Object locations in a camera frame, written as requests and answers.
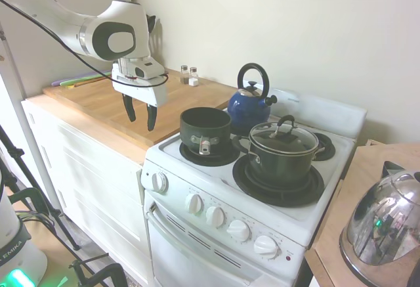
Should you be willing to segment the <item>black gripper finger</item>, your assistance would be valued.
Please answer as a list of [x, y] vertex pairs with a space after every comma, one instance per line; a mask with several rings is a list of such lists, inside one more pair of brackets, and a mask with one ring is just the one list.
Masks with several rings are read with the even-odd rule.
[[123, 104], [124, 104], [127, 116], [130, 122], [134, 122], [136, 120], [136, 115], [135, 115], [135, 110], [133, 107], [133, 98], [124, 93], [122, 94], [122, 97], [123, 97]]
[[148, 114], [147, 128], [148, 128], [148, 131], [153, 131], [156, 124], [158, 108], [151, 104], [147, 104], [146, 109], [147, 109], [147, 114]]

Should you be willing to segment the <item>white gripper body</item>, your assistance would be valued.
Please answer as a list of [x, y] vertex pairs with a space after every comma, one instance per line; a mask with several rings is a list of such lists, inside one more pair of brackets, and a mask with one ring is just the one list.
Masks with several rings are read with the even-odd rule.
[[112, 64], [114, 89], [146, 104], [165, 104], [167, 82], [164, 67], [153, 58], [120, 58]]

